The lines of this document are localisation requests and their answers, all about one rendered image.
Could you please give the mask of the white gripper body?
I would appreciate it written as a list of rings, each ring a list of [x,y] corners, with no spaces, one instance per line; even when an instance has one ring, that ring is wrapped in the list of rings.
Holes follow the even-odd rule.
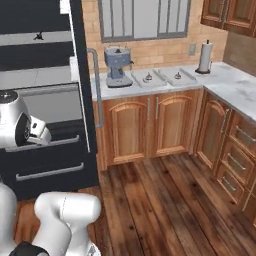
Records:
[[[48,145],[51,142],[51,133],[47,127],[42,130],[32,130],[28,141],[38,145]]]

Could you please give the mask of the black fridge drawer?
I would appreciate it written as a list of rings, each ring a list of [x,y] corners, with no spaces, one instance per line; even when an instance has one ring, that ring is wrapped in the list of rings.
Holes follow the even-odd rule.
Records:
[[[7,153],[5,149],[0,149],[0,159],[4,161],[14,161],[15,159],[53,159],[68,158],[87,153],[87,145],[85,141],[84,125],[81,120],[65,121],[50,123],[48,129],[51,133],[52,140],[63,140],[74,138],[80,135],[80,141],[77,143],[27,150],[21,152]]]
[[[80,171],[59,174],[44,178],[16,181],[15,175],[28,175],[56,169],[78,166],[84,163]],[[80,157],[47,159],[15,159],[4,161],[0,159],[0,177],[10,187],[19,201],[38,197],[45,192],[71,192],[99,184],[96,156],[83,154]]]

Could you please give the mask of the wooden cupboard door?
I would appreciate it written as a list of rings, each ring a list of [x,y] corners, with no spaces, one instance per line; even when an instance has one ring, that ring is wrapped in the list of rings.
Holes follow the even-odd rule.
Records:
[[[200,120],[198,131],[197,155],[199,158],[213,170],[224,139],[224,133],[221,133],[221,126],[225,109],[229,108],[225,103],[221,102],[217,97],[206,94],[203,112]]]
[[[103,102],[107,163],[116,165],[146,156],[146,96]]]
[[[192,138],[199,90],[162,93],[155,120],[155,155],[187,152]]]

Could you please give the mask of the blue-grey coffee machine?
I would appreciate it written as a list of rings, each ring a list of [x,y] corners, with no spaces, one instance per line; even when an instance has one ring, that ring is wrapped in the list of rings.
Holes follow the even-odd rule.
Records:
[[[104,60],[108,68],[106,84],[109,88],[130,87],[133,81],[125,75],[123,68],[130,66],[131,53],[127,47],[110,46],[104,49]]]

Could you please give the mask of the black fridge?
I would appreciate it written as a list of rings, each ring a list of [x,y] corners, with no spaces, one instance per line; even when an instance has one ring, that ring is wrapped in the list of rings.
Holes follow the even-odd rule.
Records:
[[[87,48],[82,0],[0,0],[0,90],[16,91],[47,128],[81,120],[85,154],[96,156]]]

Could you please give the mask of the grey framed window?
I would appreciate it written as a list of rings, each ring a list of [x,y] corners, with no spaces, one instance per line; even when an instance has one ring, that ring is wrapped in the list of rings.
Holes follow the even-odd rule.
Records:
[[[191,0],[98,0],[101,41],[184,38]]]

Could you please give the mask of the white paper towel roll holder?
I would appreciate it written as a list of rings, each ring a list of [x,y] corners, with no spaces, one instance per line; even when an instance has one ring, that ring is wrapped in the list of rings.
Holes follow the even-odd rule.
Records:
[[[211,62],[211,52],[213,44],[210,40],[206,40],[201,47],[201,54],[198,68],[195,70],[199,74],[209,74],[210,73],[210,62]]]

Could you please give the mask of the wooden drawer front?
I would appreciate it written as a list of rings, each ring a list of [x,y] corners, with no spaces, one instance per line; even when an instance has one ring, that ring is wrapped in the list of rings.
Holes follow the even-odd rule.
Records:
[[[221,161],[231,169],[243,185],[249,183],[255,164],[243,150],[231,140],[227,140],[224,143]]]
[[[239,205],[244,196],[245,188],[225,164],[218,164],[216,179],[231,200]]]
[[[256,125],[235,113],[231,121],[229,136],[256,159]]]

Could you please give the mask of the wooden wall cupboards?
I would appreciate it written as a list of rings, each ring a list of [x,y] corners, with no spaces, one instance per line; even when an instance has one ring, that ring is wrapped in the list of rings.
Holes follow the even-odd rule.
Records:
[[[256,38],[256,0],[204,0],[201,23]]]

